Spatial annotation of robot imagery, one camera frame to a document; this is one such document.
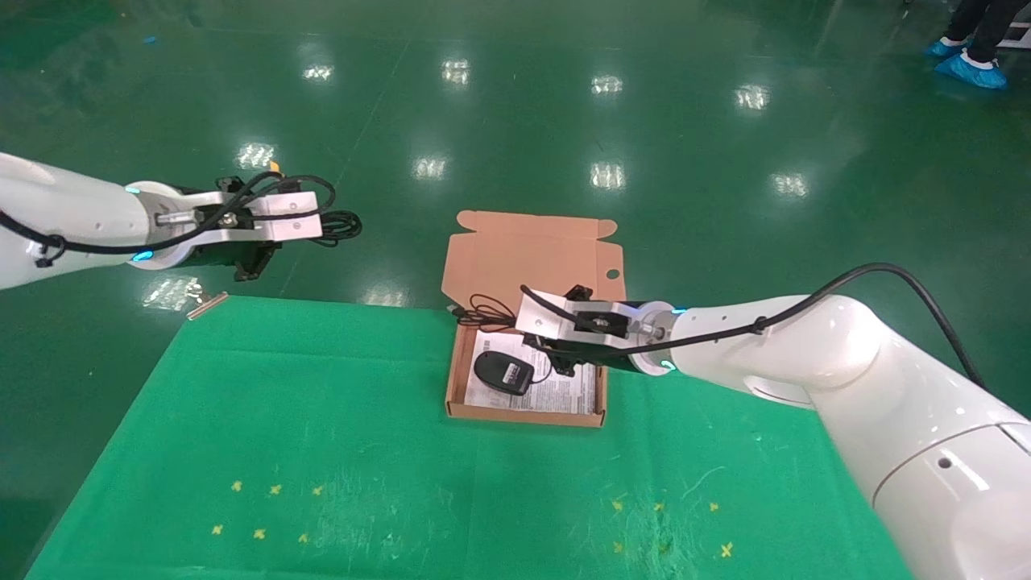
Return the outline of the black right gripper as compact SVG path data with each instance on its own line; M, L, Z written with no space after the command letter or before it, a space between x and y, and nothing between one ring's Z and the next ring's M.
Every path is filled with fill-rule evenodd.
M564 294L564 298L573 302L591 301L593 294L593 289L583 285L574 285ZM551 372L556 372L563 377L574 377L577 374L577 366L583 363L642 374L631 355L616 354L616 348L611 348L611 346L577 344L577 349L575 349L573 342L544 338L535 334L524 334L523 344L538 352L545 353L548 356L548 363L551 363Z

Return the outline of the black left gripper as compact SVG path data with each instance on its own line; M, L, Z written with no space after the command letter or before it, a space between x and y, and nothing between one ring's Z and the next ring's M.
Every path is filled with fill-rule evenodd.
M239 176L223 176L217 179L217 190L235 194L244 187ZM234 267L237 283L257 280L265 271L271 258L280 249L279 242L250 241L222 242L217 245L195 246L185 258L184 267Z

